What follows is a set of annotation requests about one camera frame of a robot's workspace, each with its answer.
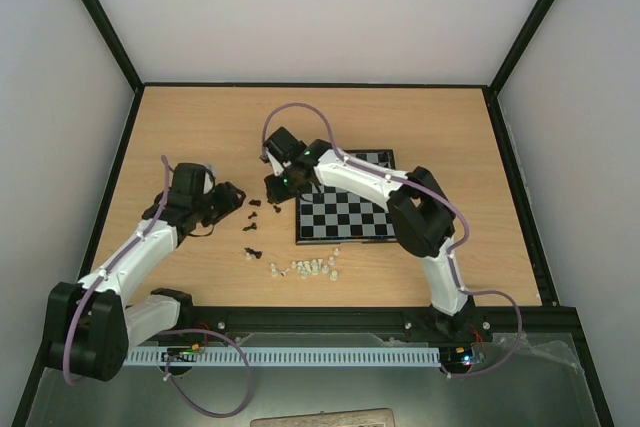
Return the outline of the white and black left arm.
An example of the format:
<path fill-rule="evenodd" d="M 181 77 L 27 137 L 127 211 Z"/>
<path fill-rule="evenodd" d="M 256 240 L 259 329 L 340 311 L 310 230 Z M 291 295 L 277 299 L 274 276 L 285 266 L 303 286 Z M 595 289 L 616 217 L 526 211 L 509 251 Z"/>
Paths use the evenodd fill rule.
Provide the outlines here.
<path fill-rule="evenodd" d="M 196 163 L 166 167 L 163 190 L 133 234 L 102 265 L 75 283 L 58 283 L 49 293 L 43 345 L 46 364 L 75 385 L 83 378 L 112 379 L 130 349 L 174 328 L 193 324 L 191 295 L 170 288 L 130 302 L 153 269 L 198 227 L 212 230 L 238 210 L 245 193 L 216 180 Z"/>

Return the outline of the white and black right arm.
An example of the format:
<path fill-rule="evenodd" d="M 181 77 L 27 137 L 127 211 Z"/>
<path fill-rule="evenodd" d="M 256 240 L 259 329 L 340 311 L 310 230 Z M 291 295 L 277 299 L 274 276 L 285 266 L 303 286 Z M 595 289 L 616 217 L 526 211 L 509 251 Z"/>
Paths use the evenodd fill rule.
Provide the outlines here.
<path fill-rule="evenodd" d="M 308 185 L 355 194 L 390 215 L 400 246 L 419 259 L 431 291 L 426 323 L 450 339 L 471 326 L 474 302 L 466 292 L 455 256 L 454 221 L 461 214 L 445 197 L 430 171 L 383 168 L 317 139 L 307 145 L 280 127 L 263 135 L 261 160 L 267 199 L 280 204 Z"/>

